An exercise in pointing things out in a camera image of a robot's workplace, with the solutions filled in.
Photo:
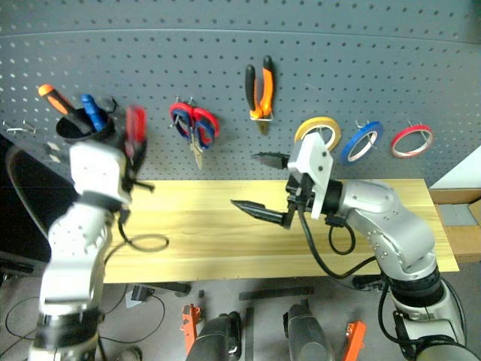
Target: tape roll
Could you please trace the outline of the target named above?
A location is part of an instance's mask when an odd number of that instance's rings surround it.
[[[340,127],[339,124],[330,117],[314,117],[303,122],[295,132],[294,142],[300,141],[308,132],[318,128],[331,130],[331,138],[326,142],[325,146],[329,150],[333,150],[340,140]]]
[[[409,152],[400,152],[399,150],[396,150],[396,145],[399,143],[399,141],[408,136],[409,134],[413,134],[416,132],[420,132],[421,134],[424,135],[426,133],[428,137],[425,137],[425,143],[421,146],[416,148],[415,150],[411,150]],[[425,126],[425,125],[418,125],[418,126],[410,126],[406,129],[401,130],[396,136],[392,139],[391,141],[391,152],[392,155],[395,156],[396,158],[413,158],[414,156],[418,156],[419,154],[423,154],[426,150],[428,150],[431,145],[433,144],[434,140],[434,135],[433,135],[433,130],[431,129],[430,126]]]
[[[346,146],[344,147],[343,151],[340,154],[340,159],[344,164],[353,164],[360,160],[363,156],[369,153],[372,149],[373,145],[379,141],[381,135],[383,134],[384,128],[380,122],[371,122],[367,125],[363,126],[360,130],[358,130],[352,138],[347,142]],[[368,142],[366,143],[363,148],[355,153],[352,154],[356,146],[362,142],[364,138],[368,138]]]

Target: pegboard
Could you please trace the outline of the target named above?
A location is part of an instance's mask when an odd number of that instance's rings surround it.
[[[2,134],[68,177],[68,145],[58,114],[37,96],[51,83],[80,106],[90,93],[106,108],[136,103],[149,114],[143,179],[280,179],[259,151],[288,153],[312,116],[336,119],[343,134],[331,152],[333,177],[423,177],[428,184],[479,145],[479,9],[473,2],[312,2],[170,0],[4,1],[0,5],[0,116],[34,135]],[[249,120],[244,69],[276,71],[268,136]],[[175,96],[192,96],[218,116],[221,134],[199,171],[186,142],[169,129]],[[122,127],[115,114],[117,127]],[[377,148],[356,164],[339,156],[357,123],[380,121]],[[408,122],[428,124],[434,146],[413,159],[390,154]],[[55,143],[63,162],[50,160]]]

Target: yellow tape roll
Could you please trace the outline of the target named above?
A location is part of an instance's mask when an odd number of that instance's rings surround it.
[[[303,122],[294,135],[294,142],[300,141],[304,136],[316,128],[327,128],[332,132],[331,139],[329,139],[325,146],[329,150],[333,150],[340,140],[340,127],[337,122],[330,117],[314,117]]]

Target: screwdriver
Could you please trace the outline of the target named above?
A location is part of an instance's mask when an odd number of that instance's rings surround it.
[[[146,140],[147,112],[137,105],[129,105],[126,111],[126,153],[130,159],[141,149]]]
[[[76,126],[83,135],[92,132],[90,122],[85,117],[79,115],[75,111],[74,106],[53,86],[50,84],[41,85],[38,88],[38,95],[49,102],[59,113],[64,114],[65,119]]]
[[[95,130],[100,132],[105,126],[105,121],[95,100],[93,100],[93,97],[90,94],[82,94],[80,98],[82,99],[85,112],[90,117]]]

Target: wooden board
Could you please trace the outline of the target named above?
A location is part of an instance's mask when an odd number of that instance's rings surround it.
[[[424,180],[386,180],[403,203],[428,221],[436,238],[435,251],[441,271],[458,271],[443,227]],[[255,220],[238,210],[230,199],[251,200],[271,209],[286,209],[285,180],[161,180],[153,181],[154,194],[137,189],[129,236],[161,232],[170,239],[167,250],[141,253],[121,248],[107,264],[105,282],[193,281],[223,278],[273,278],[324,275],[314,261],[297,217],[288,231]],[[351,268],[372,256],[360,234],[354,253],[338,256],[329,249],[323,220],[309,220],[319,252],[335,272]],[[348,245],[345,229],[335,231],[339,248]],[[113,232],[112,245],[121,238]],[[153,246],[159,241],[142,241]],[[377,265],[359,274],[378,273]]]
[[[459,263],[481,260],[481,227],[445,226],[444,229]]]

